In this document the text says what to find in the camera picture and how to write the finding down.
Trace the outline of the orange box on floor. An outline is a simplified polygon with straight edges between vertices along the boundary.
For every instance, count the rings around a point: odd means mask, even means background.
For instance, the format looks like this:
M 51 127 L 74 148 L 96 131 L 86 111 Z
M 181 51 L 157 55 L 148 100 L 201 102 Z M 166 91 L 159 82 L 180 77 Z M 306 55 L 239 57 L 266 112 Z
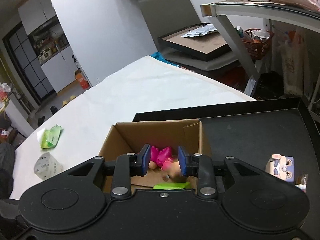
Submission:
M 90 87 L 89 82 L 86 80 L 84 74 L 80 69 L 75 71 L 75 79 L 78 81 L 82 89 L 88 89 Z

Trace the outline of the brown cardboard box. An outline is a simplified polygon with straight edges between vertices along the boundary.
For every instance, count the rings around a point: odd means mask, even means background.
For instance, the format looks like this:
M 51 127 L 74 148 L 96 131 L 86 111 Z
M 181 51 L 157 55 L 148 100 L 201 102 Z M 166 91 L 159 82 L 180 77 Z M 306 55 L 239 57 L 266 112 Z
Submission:
M 129 189 L 152 189 L 160 183 L 188 180 L 201 197 L 210 198 L 217 194 L 212 150 L 204 124 L 200 120 L 117 123 L 110 128 L 99 154 L 105 161 L 115 161 L 120 155 L 139 153 L 145 144 L 159 150 L 171 147 L 174 159 L 178 157 L 178 150 L 184 149 L 190 155 L 191 170 L 185 178 L 174 176 L 172 172 L 167 173 L 160 168 L 148 170 L 143 177 L 131 178 Z

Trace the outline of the black shallow tray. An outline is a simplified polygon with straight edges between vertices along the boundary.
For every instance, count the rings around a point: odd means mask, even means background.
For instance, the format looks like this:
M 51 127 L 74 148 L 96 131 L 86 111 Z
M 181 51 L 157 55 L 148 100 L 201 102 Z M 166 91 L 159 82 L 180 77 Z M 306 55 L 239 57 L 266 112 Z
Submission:
M 134 121 L 182 119 L 202 121 L 215 160 L 231 155 L 263 169 L 274 153 L 292 156 L 295 177 L 307 173 L 308 196 L 319 196 L 319 123 L 302 99 L 139 112 L 134 117 Z

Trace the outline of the green wet wipes pack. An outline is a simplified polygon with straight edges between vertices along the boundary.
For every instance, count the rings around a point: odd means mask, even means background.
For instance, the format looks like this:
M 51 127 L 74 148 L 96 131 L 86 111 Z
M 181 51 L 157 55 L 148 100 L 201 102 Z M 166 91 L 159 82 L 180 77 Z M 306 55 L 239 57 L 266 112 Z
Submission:
M 55 125 L 50 129 L 43 128 L 37 132 L 37 140 L 42 150 L 55 148 L 59 141 L 62 127 Z

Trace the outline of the red basket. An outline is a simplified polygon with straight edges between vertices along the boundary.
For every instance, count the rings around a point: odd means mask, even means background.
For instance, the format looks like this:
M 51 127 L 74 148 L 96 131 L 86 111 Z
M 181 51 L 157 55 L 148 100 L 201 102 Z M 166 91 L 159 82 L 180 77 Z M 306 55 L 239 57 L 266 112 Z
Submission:
M 271 31 L 267 31 L 267 33 L 269 34 L 269 38 L 262 41 L 242 38 L 242 42 L 252 59 L 261 60 L 271 50 L 274 33 Z

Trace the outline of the lavender cube figurine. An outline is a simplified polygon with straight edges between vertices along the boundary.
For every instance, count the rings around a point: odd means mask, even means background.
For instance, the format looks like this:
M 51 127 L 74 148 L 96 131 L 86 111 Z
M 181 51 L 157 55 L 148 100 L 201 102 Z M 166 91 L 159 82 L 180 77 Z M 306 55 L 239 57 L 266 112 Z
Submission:
M 289 183 L 295 180 L 294 158 L 280 154 L 272 154 L 268 160 L 265 172 Z

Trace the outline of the small red blue figurine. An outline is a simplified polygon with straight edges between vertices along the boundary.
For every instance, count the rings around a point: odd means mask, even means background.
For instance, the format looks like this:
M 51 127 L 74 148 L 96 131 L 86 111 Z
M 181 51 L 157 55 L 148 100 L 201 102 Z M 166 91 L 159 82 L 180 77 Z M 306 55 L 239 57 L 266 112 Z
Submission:
M 296 180 L 295 186 L 301 189 L 304 193 L 306 193 L 306 187 L 308 182 L 309 175 L 307 173 L 302 174 Z

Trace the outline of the white tablecloth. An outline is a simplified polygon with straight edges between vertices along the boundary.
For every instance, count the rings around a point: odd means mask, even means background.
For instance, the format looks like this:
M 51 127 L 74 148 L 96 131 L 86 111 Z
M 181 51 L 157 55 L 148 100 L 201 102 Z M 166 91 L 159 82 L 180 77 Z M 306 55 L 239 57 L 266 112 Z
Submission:
M 195 72 L 145 56 L 86 90 L 37 128 L 16 150 L 12 199 L 41 180 L 34 165 L 40 133 L 62 127 L 51 154 L 69 169 L 99 154 L 112 125 L 137 113 L 249 101 L 250 96 Z

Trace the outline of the white paper packet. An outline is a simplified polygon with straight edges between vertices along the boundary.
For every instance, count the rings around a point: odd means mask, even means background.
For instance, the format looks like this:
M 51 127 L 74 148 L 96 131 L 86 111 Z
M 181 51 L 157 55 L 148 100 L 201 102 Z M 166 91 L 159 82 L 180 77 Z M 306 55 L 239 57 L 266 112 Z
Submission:
M 212 24 L 205 24 L 194 30 L 188 31 L 186 34 L 182 35 L 182 37 L 185 37 L 185 38 L 203 37 L 216 32 L 217 32 L 217 29 Z

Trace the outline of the clear tape roll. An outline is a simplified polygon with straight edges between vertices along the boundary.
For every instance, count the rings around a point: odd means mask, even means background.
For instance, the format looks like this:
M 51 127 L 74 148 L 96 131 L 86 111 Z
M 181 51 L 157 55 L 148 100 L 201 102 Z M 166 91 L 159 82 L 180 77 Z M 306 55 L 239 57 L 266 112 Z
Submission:
M 63 166 L 49 153 L 42 154 L 34 166 L 34 174 L 42 180 L 63 172 Z

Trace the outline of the pink dinosaur figurine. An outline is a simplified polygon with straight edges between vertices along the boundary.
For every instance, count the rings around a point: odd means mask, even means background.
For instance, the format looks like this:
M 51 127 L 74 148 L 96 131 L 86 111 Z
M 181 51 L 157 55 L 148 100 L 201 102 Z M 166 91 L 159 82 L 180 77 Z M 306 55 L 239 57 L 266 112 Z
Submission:
M 173 162 L 172 148 L 170 146 L 167 146 L 162 150 L 159 150 L 155 146 L 151 146 L 149 169 L 154 170 L 156 168 L 160 168 L 163 171 L 169 171 Z

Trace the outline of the black picture frame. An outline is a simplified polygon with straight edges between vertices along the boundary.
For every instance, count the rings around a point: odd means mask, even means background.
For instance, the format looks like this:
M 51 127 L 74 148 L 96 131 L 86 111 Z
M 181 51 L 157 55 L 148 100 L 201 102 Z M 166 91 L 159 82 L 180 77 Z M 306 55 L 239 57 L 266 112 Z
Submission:
M 210 61 L 231 51 L 228 43 L 217 31 L 203 37 L 185 38 L 182 35 L 208 23 L 190 25 L 158 38 L 161 45 L 178 50 L 202 61 Z

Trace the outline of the grey desk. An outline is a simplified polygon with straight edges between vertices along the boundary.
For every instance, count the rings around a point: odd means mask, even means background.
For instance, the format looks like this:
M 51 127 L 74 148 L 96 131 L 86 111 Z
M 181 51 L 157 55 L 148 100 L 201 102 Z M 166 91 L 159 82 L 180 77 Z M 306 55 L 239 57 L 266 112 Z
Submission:
M 288 23 L 319 33 L 319 13 L 270 2 L 228 1 L 200 5 L 203 17 L 247 16 Z

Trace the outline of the grey chair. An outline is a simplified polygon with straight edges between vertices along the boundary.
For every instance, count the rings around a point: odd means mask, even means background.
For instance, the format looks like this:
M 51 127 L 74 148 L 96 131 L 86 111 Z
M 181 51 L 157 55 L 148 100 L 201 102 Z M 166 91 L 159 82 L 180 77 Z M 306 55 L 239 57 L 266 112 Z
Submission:
M 188 48 L 178 49 L 162 38 L 203 25 L 190 0 L 140 0 L 139 6 L 157 50 L 182 67 L 203 71 L 220 69 L 237 61 L 228 45 L 214 51 L 211 60 L 196 57 Z

